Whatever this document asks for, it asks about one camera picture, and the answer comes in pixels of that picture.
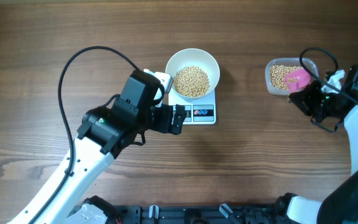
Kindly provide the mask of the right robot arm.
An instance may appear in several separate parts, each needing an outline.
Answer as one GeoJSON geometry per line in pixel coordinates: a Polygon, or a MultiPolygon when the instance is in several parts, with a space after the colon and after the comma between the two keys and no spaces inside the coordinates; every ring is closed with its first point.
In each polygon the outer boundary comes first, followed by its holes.
{"type": "Polygon", "coordinates": [[[342,85],[337,71],[327,83],[316,80],[290,99],[315,124],[339,118],[349,137],[351,176],[322,202],[285,194],[276,202],[278,215],[297,223],[358,223],[358,65],[353,65],[342,85]]]}

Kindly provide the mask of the pink measuring scoop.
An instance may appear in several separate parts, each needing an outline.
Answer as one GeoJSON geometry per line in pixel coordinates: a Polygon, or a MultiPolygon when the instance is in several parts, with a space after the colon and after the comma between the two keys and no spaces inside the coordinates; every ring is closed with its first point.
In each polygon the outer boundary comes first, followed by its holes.
{"type": "Polygon", "coordinates": [[[310,82],[311,76],[304,68],[300,70],[295,70],[294,72],[291,72],[285,77],[285,83],[288,85],[290,93],[294,93],[304,89],[304,87],[309,85],[310,82]],[[296,83],[288,83],[287,78],[290,77],[296,77],[298,81],[296,83]]]}

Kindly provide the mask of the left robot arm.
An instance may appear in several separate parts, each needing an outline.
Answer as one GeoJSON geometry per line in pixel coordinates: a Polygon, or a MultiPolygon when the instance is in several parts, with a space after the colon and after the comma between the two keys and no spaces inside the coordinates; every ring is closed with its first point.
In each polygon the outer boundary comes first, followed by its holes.
{"type": "Polygon", "coordinates": [[[162,102],[173,85],[167,73],[134,70],[120,95],[89,110],[73,142],[74,151],[51,175],[32,201],[12,223],[63,223],[76,203],[117,159],[121,151],[136,145],[137,135],[151,129],[180,134],[185,108],[162,102]]]}

